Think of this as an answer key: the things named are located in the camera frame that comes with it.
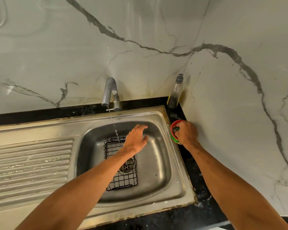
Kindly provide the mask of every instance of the black wire rack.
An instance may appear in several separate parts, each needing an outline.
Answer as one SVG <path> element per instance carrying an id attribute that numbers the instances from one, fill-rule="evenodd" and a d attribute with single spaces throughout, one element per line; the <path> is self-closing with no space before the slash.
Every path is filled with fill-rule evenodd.
<path id="1" fill-rule="evenodd" d="M 107 159 L 123 147 L 126 137 L 111 138 L 104 141 L 104 158 Z M 120 189 L 138 184 L 137 161 L 135 157 L 129 158 L 117 171 L 107 190 Z"/>

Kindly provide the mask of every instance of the faucet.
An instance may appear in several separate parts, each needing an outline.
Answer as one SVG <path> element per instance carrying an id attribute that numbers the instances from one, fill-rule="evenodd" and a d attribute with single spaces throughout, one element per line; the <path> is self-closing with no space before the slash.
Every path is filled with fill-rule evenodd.
<path id="1" fill-rule="evenodd" d="M 113 77 L 109 77 L 106 81 L 103 102 L 101 103 L 102 106 L 109 106 L 111 93 L 113 94 L 114 105 L 110 110 L 120 111 L 121 108 L 119 105 L 119 94 L 117 93 L 116 81 Z"/>

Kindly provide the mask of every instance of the black granite countertop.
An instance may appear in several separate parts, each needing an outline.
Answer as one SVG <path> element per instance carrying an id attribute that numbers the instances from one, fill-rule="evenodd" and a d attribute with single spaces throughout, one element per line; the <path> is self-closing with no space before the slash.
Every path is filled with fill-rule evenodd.
<path id="1" fill-rule="evenodd" d="M 165 105 L 166 101 L 167 97 L 149 98 L 122 101 L 121 106 L 122 110 L 130 110 Z M 43 109 L 28 112 L 8 113 L 0 114 L 0 125 L 20 124 L 41 120 L 84 116 L 104 112 L 106 112 L 106 107 L 101 106 L 101 104 L 93 104 L 84 106 Z M 178 119 L 186 120 L 180 105 L 178 105 L 178 107 L 174 110 L 167 110 L 167 115 L 171 123 Z M 94 230 L 193 230 L 198 228 L 205 228 L 207 226 L 226 221 L 226 216 L 219 208 L 215 199 L 211 196 L 195 160 L 182 145 L 179 145 L 178 147 L 187 172 L 190 176 L 190 180 L 196 192 L 198 198 L 197 204 L 192 204 L 186 207 L 180 207 L 150 215 L 140 216 L 133 219 L 118 221 L 112 224 L 96 227 L 94 228 Z"/>

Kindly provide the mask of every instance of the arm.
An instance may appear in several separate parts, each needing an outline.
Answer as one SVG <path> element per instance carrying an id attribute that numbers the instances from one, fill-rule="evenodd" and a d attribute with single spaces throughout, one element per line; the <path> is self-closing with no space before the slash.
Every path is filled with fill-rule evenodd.
<path id="1" fill-rule="evenodd" d="M 76 230 L 122 164 L 146 145 L 145 128 L 136 125 L 116 154 L 53 192 L 15 230 Z"/>
<path id="2" fill-rule="evenodd" d="M 209 191 L 236 230 L 288 230 L 288 224 L 253 186 L 200 145 L 192 123 L 183 121 L 177 126 L 177 138 L 194 157 Z"/>

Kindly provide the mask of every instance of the hand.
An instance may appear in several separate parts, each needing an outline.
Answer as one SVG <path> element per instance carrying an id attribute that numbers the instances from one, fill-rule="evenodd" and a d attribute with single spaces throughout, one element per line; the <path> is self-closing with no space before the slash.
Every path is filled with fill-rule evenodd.
<path id="1" fill-rule="evenodd" d="M 136 125 L 126 136 L 123 149 L 132 155 L 138 153 L 147 144 L 148 135 L 143 138 L 143 130 L 148 128 L 146 125 Z"/>
<path id="2" fill-rule="evenodd" d="M 176 131 L 175 135 L 186 149 L 190 151 L 190 147 L 196 147 L 199 144 L 197 141 L 198 132 L 192 123 L 181 121 L 176 126 L 179 127 L 179 131 Z"/>

